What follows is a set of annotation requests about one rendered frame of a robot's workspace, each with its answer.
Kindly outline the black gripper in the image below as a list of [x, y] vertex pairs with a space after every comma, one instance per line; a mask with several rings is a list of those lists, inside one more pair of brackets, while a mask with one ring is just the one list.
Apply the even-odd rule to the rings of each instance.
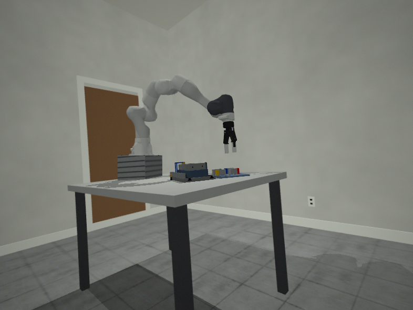
[[231, 138], [232, 152], [236, 152], [237, 138], [236, 138], [235, 131], [234, 131], [234, 122], [233, 121], [224, 122], [223, 128], [226, 129], [224, 130], [224, 139], [223, 139], [225, 153], [229, 153], [229, 145], [228, 145], [229, 137]]

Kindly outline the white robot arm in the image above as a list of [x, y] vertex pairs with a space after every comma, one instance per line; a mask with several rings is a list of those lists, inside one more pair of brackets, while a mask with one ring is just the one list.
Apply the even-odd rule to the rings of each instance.
[[233, 98], [230, 95], [221, 95], [218, 99], [210, 101], [191, 80], [181, 74], [174, 75], [171, 80], [154, 80], [142, 98], [145, 106], [130, 106], [127, 109], [127, 116], [133, 122], [136, 132], [135, 143], [130, 149], [129, 156], [154, 156], [150, 143], [150, 129], [145, 125], [145, 121], [152, 122], [157, 119], [155, 107], [160, 95], [173, 95], [177, 92], [201, 104], [214, 118], [219, 118], [223, 122], [235, 120]]

